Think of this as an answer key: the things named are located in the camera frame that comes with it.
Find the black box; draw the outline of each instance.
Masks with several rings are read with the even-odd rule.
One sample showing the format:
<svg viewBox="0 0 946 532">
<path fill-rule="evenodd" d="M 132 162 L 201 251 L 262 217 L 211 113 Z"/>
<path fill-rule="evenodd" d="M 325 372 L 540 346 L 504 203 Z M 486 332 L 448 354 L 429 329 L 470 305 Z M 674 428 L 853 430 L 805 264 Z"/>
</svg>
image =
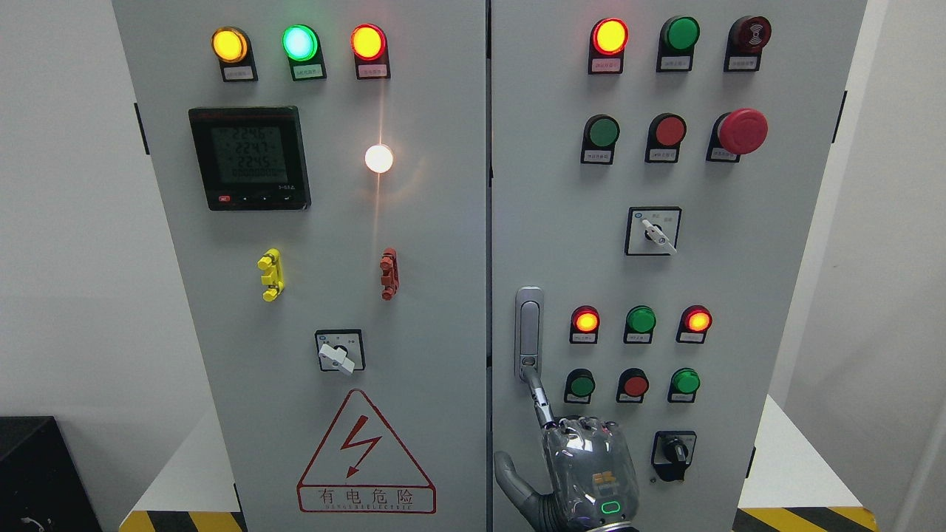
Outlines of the black box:
<svg viewBox="0 0 946 532">
<path fill-rule="evenodd" d="M 53 417 L 0 417 L 0 530 L 102 530 Z"/>
</svg>

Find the red terminal block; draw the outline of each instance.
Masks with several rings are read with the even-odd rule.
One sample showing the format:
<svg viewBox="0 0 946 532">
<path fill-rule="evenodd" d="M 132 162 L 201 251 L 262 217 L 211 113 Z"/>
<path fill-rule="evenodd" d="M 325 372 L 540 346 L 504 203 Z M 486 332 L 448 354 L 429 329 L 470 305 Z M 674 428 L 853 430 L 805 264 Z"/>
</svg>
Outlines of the red terminal block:
<svg viewBox="0 0 946 532">
<path fill-rule="evenodd" d="M 401 286 L 397 273 L 397 252 L 393 247 L 386 248 L 381 255 L 381 299 L 391 301 Z"/>
</svg>

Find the digital power meter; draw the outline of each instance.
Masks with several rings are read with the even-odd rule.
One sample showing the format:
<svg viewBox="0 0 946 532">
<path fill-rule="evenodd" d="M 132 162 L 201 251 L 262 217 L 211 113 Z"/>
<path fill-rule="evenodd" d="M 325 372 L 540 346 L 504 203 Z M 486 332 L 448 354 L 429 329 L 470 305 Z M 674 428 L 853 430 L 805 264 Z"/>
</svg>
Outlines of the digital power meter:
<svg viewBox="0 0 946 532">
<path fill-rule="evenodd" d="M 311 203 L 299 110 L 188 111 L 210 210 L 298 210 Z"/>
</svg>

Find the white indicator light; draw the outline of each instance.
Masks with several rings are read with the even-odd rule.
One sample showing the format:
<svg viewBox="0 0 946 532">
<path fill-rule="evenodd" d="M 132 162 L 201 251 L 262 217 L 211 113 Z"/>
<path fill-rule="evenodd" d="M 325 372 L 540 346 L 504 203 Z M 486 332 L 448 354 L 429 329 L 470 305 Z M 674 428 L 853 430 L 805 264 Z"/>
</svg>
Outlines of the white indicator light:
<svg viewBox="0 0 946 532">
<path fill-rule="evenodd" d="M 374 173 L 384 173 L 394 164 L 394 153 L 387 144 L 375 144 L 364 153 L 364 164 Z"/>
</svg>

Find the robotic hand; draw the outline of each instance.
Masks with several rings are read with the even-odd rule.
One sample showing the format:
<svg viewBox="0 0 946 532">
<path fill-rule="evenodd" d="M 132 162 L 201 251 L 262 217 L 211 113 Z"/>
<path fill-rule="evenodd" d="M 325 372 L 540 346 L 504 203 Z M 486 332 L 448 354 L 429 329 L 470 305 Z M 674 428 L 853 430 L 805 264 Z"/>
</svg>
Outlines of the robotic hand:
<svg viewBox="0 0 946 532">
<path fill-rule="evenodd" d="M 496 480 L 535 532 L 637 532 L 638 484 L 617 423 L 597 417 L 554 420 L 534 368 L 524 372 L 542 427 L 552 493 L 541 495 L 505 452 L 494 455 Z"/>
</svg>

